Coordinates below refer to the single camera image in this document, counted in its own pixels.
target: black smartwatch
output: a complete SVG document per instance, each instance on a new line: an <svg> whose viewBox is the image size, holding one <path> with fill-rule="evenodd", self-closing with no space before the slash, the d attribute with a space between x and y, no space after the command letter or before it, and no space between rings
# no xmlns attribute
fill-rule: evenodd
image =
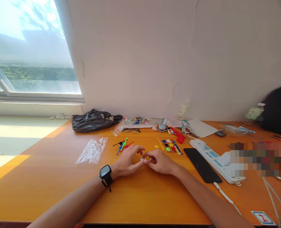
<svg viewBox="0 0 281 228"><path fill-rule="evenodd" d="M99 172L99 178L100 178L102 184L105 187L109 187L110 192L111 192L110 185L113 183L113 179L111 178L111 172L112 172L112 170L109 165L104 166Z"/></svg>

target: black backpack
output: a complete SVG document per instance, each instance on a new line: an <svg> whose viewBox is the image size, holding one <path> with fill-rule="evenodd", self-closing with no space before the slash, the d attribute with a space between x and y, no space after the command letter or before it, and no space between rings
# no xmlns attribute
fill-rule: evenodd
<svg viewBox="0 0 281 228"><path fill-rule="evenodd" d="M261 127L281 135L281 87L272 91L262 103L265 106Z"/></svg>

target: power strip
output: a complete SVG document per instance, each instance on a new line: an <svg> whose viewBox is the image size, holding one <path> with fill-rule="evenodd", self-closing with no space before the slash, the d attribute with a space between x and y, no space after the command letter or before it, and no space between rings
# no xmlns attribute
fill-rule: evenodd
<svg viewBox="0 0 281 228"><path fill-rule="evenodd" d="M230 176L230 159L228 160L228 154L219 156L212 149L210 149L205 142L195 139L190 141L190 145L196 148L198 152L209 162L209 164L229 183L241 186L241 181L245 180L246 177Z"/></svg>

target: eyeglasses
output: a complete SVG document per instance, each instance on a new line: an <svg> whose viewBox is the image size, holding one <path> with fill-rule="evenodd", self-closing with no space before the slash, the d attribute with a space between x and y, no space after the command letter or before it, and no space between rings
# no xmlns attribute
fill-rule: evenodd
<svg viewBox="0 0 281 228"><path fill-rule="evenodd" d="M140 129L139 128L124 128L122 130L123 133L129 133L129 132L132 132L133 134L138 134L140 132Z"/></svg>

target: water bottle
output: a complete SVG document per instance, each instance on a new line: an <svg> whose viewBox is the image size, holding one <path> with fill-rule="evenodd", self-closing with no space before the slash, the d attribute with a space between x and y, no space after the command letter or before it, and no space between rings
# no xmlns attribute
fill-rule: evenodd
<svg viewBox="0 0 281 228"><path fill-rule="evenodd" d="M259 116L261 116L264 111L264 106L264 103L258 103L256 107L253 107L248 111L245 117L250 120L258 120Z"/></svg>
<svg viewBox="0 0 281 228"><path fill-rule="evenodd" d="M187 113L187 111L189 110L189 107L190 107L190 100L187 99L186 102L181 106L178 114L175 117L175 120L177 122L181 122L184 119L184 116Z"/></svg>

